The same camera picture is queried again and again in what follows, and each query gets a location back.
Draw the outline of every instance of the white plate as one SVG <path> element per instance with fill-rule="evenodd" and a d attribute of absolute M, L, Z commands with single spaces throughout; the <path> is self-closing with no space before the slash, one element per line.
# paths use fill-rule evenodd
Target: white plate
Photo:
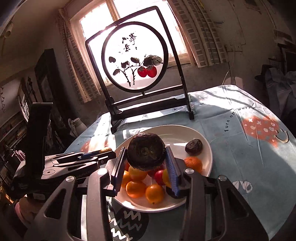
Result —
<path fill-rule="evenodd" d="M 166 146 L 170 146 L 173 152 L 174 157 L 185 159 L 189 155 L 185 152 L 186 144 L 193 139 L 200 139 L 203 144 L 202 152 L 197 156 L 202 161 L 203 169 L 202 175 L 208 177 L 212 170 L 213 165 L 213 155 L 211 147 L 208 141 L 203 137 L 202 134 L 197 132 L 194 129 L 191 129 L 186 126 L 179 125 L 165 125 L 157 126 L 151 129 L 145 130 L 143 132 L 152 132 L 157 134 L 164 142 Z M 120 149 L 124 146 L 128 147 L 132 137 L 125 140 L 117 149 L 115 150 L 116 155 L 118 156 Z M 154 179 L 147 177 L 143 180 L 146 185 L 151 185 L 156 183 Z M 158 213 L 171 210 L 173 208 L 179 207 L 185 203 L 186 199 L 174 199 L 165 193 L 165 199 L 157 204 L 150 204 L 145 196 L 141 198 L 130 198 L 126 191 L 123 189 L 118 192 L 117 196 L 114 199 L 121 204 L 122 206 L 129 208 L 131 210 L 144 212 L 144 213 Z"/>

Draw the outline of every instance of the checkered curtain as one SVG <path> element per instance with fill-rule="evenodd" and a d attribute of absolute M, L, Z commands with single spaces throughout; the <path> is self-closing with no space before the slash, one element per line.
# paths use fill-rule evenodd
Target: checkered curtain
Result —
<path fill-rule="evenodd" d="M 86 103 L 100 95 L 98 80 L 96 79 L 96 76 L 90 75 L 88 67 L 84 63 L 76 41 L 73 38 L 72 28 L 70 21 L 67 18 L 67 13 L 63 9 L 59 9 L 57 23 L 63 38 L 68 70 L 72 83 L 80 103 Z"/>
<path fill-rule="evenodd" d="M 168 3 L 198 67 L 228 62 L 216 28 L 199 0 L 168 0 Z"/>

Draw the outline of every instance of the table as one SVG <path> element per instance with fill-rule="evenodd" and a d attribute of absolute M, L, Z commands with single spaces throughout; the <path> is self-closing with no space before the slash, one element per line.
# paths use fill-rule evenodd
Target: table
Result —
<path fill-rule="evenodd" d="M 263 104 L 235 85 L 189 93 L 194 120 L 178 107 L 125 119 L 113 135 L 110 114 L 103 114 L 67 152 L 116 149 L 150 127 L 178 124 L 200 132 L 211 145 L 211 177 L 226 175 L 261 221 L 271 239 L 296 203 L 296 140 Z M 108 199 L 114 240 L 178 240 L 184 206 L 163 213 L 139 213 Z"/>

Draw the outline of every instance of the metal bolt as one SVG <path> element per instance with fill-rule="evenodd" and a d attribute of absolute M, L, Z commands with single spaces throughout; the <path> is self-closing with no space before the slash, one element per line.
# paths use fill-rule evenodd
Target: metal bolt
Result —
<path fill-rule="evenodd" d="M 69 182 L 69 183 L 72 182 L 72 181 L 74 181 L 74 179 L 75 178 L 73 176 L 66 177 L 66 181 Z"/>
<path fill-rule="evenodd" d="M 192 174 L 192 173 L 194 173 L 194 170 L 193 170 L 192 168 L 186 168 L 186 169 L 185 169 L 185 172 L 186 172 L 187 174 Z"/>
<path fill-rule="evenodd" d="M 225 182 L 225 181 L 227 180 L 227 177 L 224 176 L 224 175 L 220 175 L 220 176 L 218 177 L 218 179 L 219 179 L 220 181 L 222 181 L 222 182 Z"/>
<path fill-rule="evenodd" d="M 108 172 L 108 170 L 107 170 L 106 168 L 100 168 L 100 169 L 98 170 L 98 174 L 99 174 L 100 176 L 105 175 L 107 172 Z"/>

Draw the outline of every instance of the electrical outlet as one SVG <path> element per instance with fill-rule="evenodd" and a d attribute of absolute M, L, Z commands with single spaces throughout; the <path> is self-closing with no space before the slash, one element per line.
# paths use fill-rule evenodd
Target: electrical outlet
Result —
<path fill-rule="evenodd" d="M 233 44 L 225 45 L 226 52 L 233 52 Z"/>
<path fill-rule="evenodd" d="M 234 43 L 233 46 L 235 52 L 242 52 L 242 45 L 240 43 Z"/>
<path fill-rule="evenodd" d="M 242 52 L 242 45 L 240 43 L 231 43 L 225 45 L 226 52 Z"/>

